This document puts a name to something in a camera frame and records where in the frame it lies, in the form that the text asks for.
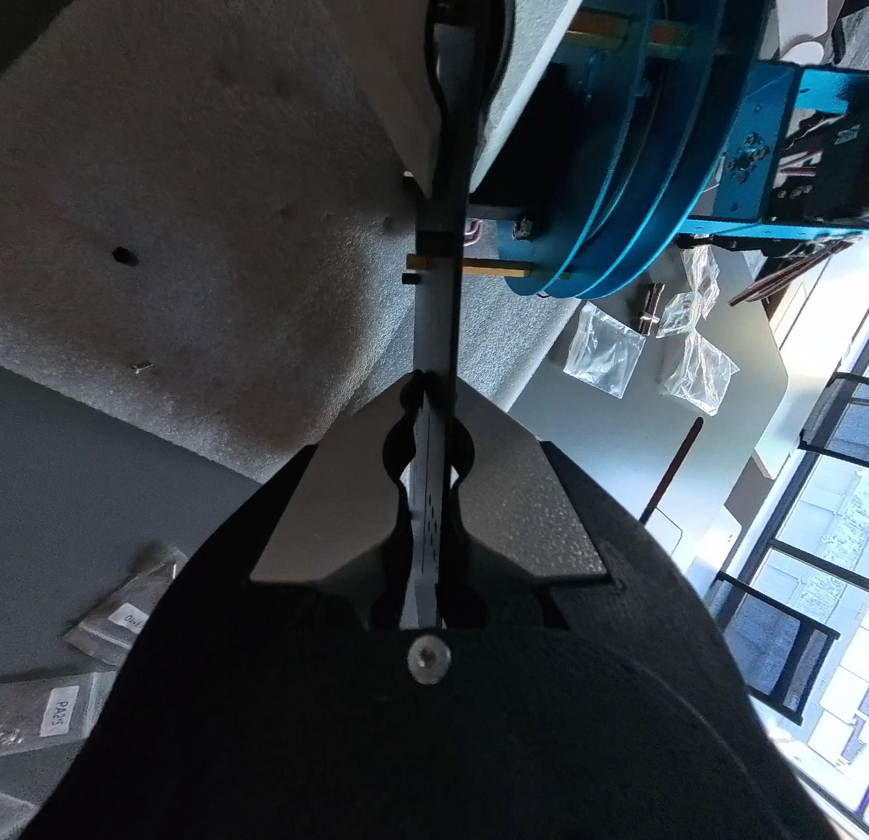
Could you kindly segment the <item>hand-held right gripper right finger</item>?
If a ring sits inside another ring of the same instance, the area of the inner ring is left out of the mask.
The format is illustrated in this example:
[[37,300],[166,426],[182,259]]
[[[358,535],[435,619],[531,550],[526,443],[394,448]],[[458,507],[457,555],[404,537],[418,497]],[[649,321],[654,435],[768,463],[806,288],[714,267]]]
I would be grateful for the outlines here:
[[606,566],[542,444],[462,379],[452,467],[451,524],[468,586],[607,583]]

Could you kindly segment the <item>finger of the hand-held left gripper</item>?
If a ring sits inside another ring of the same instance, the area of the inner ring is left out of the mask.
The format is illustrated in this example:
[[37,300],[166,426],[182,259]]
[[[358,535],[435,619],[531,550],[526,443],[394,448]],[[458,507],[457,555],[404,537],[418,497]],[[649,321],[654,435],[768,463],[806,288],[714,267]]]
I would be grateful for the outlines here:
[[423,195],[441,130],[426,61],[429,0],[323,0],[356,79]]
[[583,0],[514,0],[506,62],[487,109],[470,188],[476,190],[516,127]]

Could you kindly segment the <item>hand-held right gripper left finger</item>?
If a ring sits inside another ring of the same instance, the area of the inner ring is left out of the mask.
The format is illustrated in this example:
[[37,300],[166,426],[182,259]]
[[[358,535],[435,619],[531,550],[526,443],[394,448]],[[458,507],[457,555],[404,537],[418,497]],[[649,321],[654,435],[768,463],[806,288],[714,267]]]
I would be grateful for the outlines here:
[[398,629],[414,558],[405,473],[416,455],[424,376],[412,371],[316,446],[250,575],[349,602],[367,629]]

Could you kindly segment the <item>blue toy robot arm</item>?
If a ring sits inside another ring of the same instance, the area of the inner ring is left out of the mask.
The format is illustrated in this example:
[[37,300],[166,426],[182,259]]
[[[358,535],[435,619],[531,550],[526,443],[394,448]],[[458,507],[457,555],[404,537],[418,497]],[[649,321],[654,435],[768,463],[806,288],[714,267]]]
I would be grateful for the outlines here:
[[773,0],[581,0],[470,194],[520,295],[602,298],[670,243],[793,263],[867,234],[867,53],[792,35]]

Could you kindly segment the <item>black triangular base plate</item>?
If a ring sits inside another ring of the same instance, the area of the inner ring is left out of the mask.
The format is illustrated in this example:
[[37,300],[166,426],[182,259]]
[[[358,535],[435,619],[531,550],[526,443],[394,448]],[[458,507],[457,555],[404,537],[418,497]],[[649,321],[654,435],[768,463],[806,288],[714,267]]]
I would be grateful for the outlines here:
[[457,378],[462,260],[470,178],[486,91],[492,16],[500,0],[430,0],[425,67],[440,114],[434,174],[417,204],[414,368],[423,399],[411,479],[413,629],[440,627],[437,584],[447,543],[451,435]]

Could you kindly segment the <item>dark grey desk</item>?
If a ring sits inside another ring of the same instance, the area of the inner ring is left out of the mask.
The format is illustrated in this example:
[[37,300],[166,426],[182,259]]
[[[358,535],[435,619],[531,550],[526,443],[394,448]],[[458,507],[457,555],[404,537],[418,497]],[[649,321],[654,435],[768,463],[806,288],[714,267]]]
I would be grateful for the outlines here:
[[100,726],[22,838],[825,838],[701,599],[646,529],[541,442],[607,569],[479,590],[451,504],[444,628],[367,629],[250,575],[318,443],[241,478],[76,403],[2,430],[2,636],[67,623],[139,551],[190,560]]

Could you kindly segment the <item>crumpled clear plastic bag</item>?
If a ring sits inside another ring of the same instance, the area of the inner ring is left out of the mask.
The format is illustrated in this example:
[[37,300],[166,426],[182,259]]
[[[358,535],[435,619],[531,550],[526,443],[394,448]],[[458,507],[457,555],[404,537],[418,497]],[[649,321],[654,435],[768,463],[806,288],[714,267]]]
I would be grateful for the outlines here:
[[563,372],[621,400],[645,345],[644,335],[584,302]]
[[718,302],[720,268],[711,245],[697,245],[680,252],[686,271],[688,287],[697,295],[696,304],[700,317],[706,319]]
[[708,417],[715,417],[740,368],[697,331],[684,340],[682,356],[662,383],[664,392]]
[[701,319],[703,298],[698,291],[678,293],[663,310],[655,337],[657,339],[690,334]]

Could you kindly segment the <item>white foam sheet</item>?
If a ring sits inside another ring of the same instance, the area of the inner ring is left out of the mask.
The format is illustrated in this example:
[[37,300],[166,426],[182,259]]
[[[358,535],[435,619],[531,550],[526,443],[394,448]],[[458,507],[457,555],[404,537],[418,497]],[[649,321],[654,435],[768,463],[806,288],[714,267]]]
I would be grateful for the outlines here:
[[323,0],[74,0],[2,76],[2,367],[263,483],[411,369],[403,170]]

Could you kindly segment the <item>group of small clear bags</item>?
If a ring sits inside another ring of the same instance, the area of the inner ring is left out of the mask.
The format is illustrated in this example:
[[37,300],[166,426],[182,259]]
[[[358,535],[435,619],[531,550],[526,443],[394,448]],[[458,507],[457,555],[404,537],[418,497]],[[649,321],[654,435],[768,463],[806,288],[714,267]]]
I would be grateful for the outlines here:
[[62,635],[67,645],[104,670],[2,682],[2,758],[72,745],[85,749],[136,640],[189,560],[188,553],[172,545],[145,552],[128,579]]

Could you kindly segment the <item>small brown metal rod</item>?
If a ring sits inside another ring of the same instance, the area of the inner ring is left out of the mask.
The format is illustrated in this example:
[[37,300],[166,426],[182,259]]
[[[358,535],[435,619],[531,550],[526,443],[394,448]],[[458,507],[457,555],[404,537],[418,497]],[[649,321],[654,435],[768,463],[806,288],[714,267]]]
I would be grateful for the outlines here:
[[649,337],[657,329],[660,322],[660,304],[666,285],[656,282],[649,285],[645,302],[639,315],[638,332]]

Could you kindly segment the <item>black mesh chair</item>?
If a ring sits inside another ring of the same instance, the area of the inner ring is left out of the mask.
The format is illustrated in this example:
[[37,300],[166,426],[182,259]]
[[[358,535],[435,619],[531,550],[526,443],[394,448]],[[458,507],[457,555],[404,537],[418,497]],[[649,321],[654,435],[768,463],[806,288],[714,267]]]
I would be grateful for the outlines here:
[[799,434],[799,449],[868,467],[868,378],[836,372]]
[[720,572],[705,603],[749,694],[795,725],[840,633]]

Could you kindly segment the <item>large glass window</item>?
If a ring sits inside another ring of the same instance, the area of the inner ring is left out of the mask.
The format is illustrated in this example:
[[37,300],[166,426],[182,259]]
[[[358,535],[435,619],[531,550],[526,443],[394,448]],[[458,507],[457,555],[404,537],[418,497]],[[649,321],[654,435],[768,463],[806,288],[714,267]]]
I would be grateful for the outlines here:
[[[867,333],[837,372],[868,378]],[[868,467],[797,447],[787,482],[749,533],[747,550],[721,572],[840,633],[802,725],[749,699],[834,827],[867,838]]]

